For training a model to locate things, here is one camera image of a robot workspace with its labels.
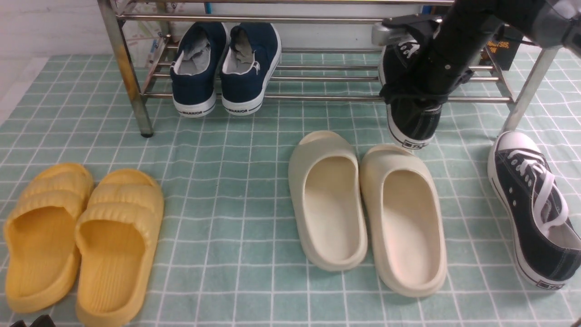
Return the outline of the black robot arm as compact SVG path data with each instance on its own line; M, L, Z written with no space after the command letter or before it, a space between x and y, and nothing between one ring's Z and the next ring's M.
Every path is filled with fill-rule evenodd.
M419 44L409 64L384 82L380 97L443 104L468 80L468 67L503 25L511 25L543 49L580 55L578 0L457 0L444 17L401 16L384 27L403 30Z

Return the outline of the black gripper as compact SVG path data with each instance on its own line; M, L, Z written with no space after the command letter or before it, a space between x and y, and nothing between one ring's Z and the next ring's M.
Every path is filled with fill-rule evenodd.
M443 105L449 95L473 74L471 60L477 55L477 18L467 13L448 13L429 43L408 65L395 91L382 87L387 100L409 97Z

